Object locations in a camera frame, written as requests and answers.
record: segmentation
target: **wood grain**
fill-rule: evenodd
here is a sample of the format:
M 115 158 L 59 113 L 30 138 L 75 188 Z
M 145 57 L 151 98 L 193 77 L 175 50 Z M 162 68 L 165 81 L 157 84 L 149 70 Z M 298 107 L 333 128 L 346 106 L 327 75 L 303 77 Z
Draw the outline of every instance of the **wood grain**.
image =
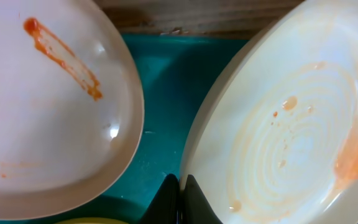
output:
M 122 33 L 250 39 L 303 0 L 94 0 Z

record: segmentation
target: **dirty plate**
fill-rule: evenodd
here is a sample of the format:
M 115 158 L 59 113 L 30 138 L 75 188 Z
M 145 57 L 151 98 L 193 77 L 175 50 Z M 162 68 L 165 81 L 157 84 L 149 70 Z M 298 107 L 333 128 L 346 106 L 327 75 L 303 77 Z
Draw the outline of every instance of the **dirty plate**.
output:
M 92 1 L 0 0 L 0 219 L 101 194 L 135 154 L 143 118 L 133 59 Z
M 248 43 L 204 100 L 181 174 L 223 223 L 357 223 L 358 1 L 306 1 Z

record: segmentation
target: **white plate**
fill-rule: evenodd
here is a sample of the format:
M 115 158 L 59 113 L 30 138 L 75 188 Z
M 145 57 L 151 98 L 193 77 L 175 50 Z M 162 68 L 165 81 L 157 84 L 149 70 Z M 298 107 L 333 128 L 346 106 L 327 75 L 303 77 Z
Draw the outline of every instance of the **white plate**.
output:
M 133 59 L 92 1 L 0 0 L 0 219 L 101 194 L 132 160 L 143 117 Z
M 306 1 L 233 58 L 188 174 L 223 223 L 358 222 L 358 1 Z

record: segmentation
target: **teal tray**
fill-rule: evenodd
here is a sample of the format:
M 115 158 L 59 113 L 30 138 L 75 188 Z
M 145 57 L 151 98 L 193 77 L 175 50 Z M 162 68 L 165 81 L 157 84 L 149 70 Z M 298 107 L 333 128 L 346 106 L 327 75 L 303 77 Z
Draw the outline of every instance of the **teal tray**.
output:
M 138 220 L 164 177 L 179 175 L 181 155 L 198 108 L 223 68 L 246 43 L 155 35 L 124 35 L 124 40 L 139 71 L 145 98 L 144 132 L 132 163 L 110 189 L 86 205 L 52 217 L 9 223 L 55 223 L 79 217 L 128 223 Z

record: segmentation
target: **wooden table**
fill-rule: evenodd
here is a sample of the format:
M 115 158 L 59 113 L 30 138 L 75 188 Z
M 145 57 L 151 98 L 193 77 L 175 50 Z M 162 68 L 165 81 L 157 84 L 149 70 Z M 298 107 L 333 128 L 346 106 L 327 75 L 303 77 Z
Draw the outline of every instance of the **wooden table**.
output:
M 250 39 L 303 0 L 95 0 L 122 33 Z

